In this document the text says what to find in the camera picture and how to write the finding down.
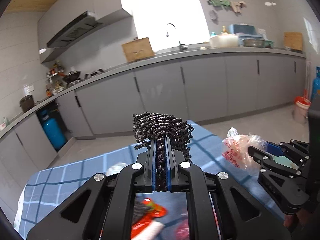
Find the metal screw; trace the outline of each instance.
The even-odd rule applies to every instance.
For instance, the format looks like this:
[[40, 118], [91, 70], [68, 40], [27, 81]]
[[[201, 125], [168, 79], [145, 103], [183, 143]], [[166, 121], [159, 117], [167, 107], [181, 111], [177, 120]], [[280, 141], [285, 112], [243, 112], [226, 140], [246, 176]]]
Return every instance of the metal screw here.
[[134, 170], [139, 170], [142, 168], [142, 164], [141, 163], [134, 163], [131, 166]]
[[182, 168], [187, 169], [187, 168], [189, 168], [191, 166], [191, 164], [190, 164], [190, 162], [182, 162], [182, 163], [180, 163], [180, 166]]
[[229, 177], [228, 173], [226, 172], [220, 172], [218, 176], [220, 179], [227, 179]]
[[96, 181], [100, 181], [100, 180], [103, 180], [104, 179], [104, 175], [102, 173], [98, 173], [96, 174], [94, 177], [94, 180]]

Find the window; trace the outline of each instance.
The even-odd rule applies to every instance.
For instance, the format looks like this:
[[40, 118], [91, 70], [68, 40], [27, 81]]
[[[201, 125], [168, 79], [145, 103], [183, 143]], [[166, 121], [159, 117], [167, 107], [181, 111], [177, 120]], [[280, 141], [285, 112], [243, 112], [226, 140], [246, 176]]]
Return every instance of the window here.
[[309, 42], [311, 43], [313, 49], [318, 53], [318, 41], [316, 37], [315, 31], [312, 29], [311, 23], [304, 17], [304, 24], [307, 29], [308, 37], [309, 37]]
[[182, 44], [209, 39], [199, 0], [131, 0], [131, 3], [138, 38], [149, 37], [154, 51], [179, 46], [178, 39]]

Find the wall decoration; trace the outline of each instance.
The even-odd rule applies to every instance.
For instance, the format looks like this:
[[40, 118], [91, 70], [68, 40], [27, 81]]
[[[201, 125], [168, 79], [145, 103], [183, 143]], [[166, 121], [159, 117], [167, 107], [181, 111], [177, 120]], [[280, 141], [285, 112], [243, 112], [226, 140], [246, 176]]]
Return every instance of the wall decoration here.
[[244, 1], [232, 2], [229, 0], [207, 0], [208, 5], [231, 7], [235, 13], [241, 13], [241, 9], [246, 7]]
[[213, 21], [213, 22], [217, 22], [218, 21], [218, 14], [215, 10], [211, 10], [209, 12], [209, 15], [210, 15], [210, 19]]

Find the blue gas cylinder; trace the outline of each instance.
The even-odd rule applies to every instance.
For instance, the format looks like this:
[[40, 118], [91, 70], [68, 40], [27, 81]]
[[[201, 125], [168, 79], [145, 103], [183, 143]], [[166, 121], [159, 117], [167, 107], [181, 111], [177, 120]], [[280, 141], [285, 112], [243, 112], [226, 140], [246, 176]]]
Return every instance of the blue gas cylinder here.
[[320, 67], [316, 67], [317, 77], [313, 80], [311, 101], [315, 96], [320, 95]]
[[49, 141], [52, 143], [53, 147], [58, 151], [67, 142], [66, 137], [63, 135], [57, 121], [54, 118], [50, 118], [47, 110], [41, 112], [43, 130], [47, 135]]

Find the blue checkered tablecloth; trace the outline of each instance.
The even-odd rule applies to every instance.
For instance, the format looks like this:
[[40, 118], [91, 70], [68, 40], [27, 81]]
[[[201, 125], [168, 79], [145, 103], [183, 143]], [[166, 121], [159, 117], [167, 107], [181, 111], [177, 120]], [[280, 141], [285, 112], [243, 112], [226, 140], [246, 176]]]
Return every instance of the blue checkered tablecloth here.
[[[203, 171], [216, 174], [226, 171], [231, 174], [256, 199], [263, 203], [276, 217], [281, 219], [283, 213], [276, 206], [271, 197], [258, 184], [257, 177], [251, 177], [229, 163], [221, 155], [221, 138], [193, 121], [188, 121], [195, 130], [189, 143], [191, 147], [191, 160], [201, 167]], [[70, 196], [76, 189], [84, 184], [92, 175], [103, 172], [116, 163], [134, 163], [139, 153], [146, 148], [134, 150], [133, 145], [119, 150], [105, 153], [90, 159], [75, 163], [68, 163], [60, 167], [39, 171], [31, 176], [24, 189], [24, 198], [21, 217], [16, 216], [15, 228], [26, 239], [30, 229], [49, 214], [55, 207]], [[157, 221], [163, 223], [165, 228], [157, 236], [157, 240], [174, 240], [174, 230], [185, 219], [182, 214], [187, 213], [185, 193], [154, 192], [146, 194], [156, 203], [167, 208], [168, 214]]]

